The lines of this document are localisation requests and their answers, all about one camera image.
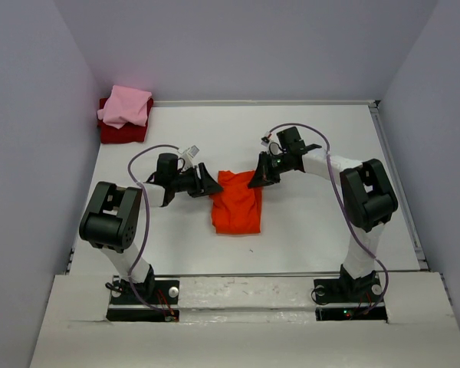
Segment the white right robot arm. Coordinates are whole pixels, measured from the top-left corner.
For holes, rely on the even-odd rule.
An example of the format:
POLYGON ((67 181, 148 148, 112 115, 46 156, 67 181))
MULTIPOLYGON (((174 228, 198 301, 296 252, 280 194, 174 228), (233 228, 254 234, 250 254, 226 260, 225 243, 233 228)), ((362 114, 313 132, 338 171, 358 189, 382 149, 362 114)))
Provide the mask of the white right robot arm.
POLYGON ((377 256, 380 237, 399 207, 393 186, 378 159, 359 161, 332 154, 330 141, 321 133, 323 144, 307 144, 299 123, 283 123, 261 138, 265 149, 249 188, 263 188, 281 181, 290 171, 320 176, 330 181, 333 193, 350 232, 347 256, 337 278, 314 281, 311 297, 318 306, 361 304, 371 308, 383 302, 389 275, 381 281, 377 268, 386 271, 377 256))

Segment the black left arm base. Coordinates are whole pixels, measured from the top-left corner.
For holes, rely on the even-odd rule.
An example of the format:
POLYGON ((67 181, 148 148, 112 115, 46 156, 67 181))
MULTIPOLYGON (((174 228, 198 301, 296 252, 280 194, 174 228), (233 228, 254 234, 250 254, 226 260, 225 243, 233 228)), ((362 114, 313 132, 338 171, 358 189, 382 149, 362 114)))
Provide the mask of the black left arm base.
POLYGON ((175 323, 179 321, 180 280, 155 278, 150 296, 136 284, 139 297, 130 284, 118 277, 105 284, 110 292, 107 319, 112 322, 175 323))

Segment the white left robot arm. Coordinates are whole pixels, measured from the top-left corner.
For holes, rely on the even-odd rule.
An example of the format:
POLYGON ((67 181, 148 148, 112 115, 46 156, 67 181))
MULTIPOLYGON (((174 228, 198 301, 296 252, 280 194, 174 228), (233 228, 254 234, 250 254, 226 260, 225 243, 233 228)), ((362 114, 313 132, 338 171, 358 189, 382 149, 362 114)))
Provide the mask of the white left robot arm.
POLYGON ((121 304, 148 306, 156 292, 153 266, 143 260, 135 245, 140 209, 166 207, 179 192, 192 198, 223 192, 204 163, 179 166, 185 160, 175 153, 161 153, 156 170, 145 182, 120 187, 100 181, 80 221, 79 236, 99 249, 116 268, 119 279, 106 284, 121 304))

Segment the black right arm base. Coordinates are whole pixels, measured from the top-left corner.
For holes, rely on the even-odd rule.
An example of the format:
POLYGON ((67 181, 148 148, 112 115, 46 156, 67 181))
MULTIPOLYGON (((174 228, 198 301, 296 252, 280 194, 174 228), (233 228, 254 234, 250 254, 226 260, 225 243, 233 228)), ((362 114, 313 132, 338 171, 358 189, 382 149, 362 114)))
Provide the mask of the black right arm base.
POLYGON ((379 320, 387 322, 387 312, 380 295, 382 285, 376 279, 352 295, 340 288, 339 279, 319 278, 310 293, 316 304, 315 316, 319 322, 379 320))

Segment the orange t shirt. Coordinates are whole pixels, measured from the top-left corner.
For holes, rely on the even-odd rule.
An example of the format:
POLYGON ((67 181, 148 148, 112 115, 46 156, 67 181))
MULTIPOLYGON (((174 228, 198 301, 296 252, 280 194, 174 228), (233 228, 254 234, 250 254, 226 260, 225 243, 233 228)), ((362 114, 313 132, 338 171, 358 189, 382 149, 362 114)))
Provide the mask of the orange t shirt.
POLYGON ((210 195, 212 225, 220 235, 255 235, 261 232, 261 188, 248 188, 254 170, 218 172, 223 191, 210 195))

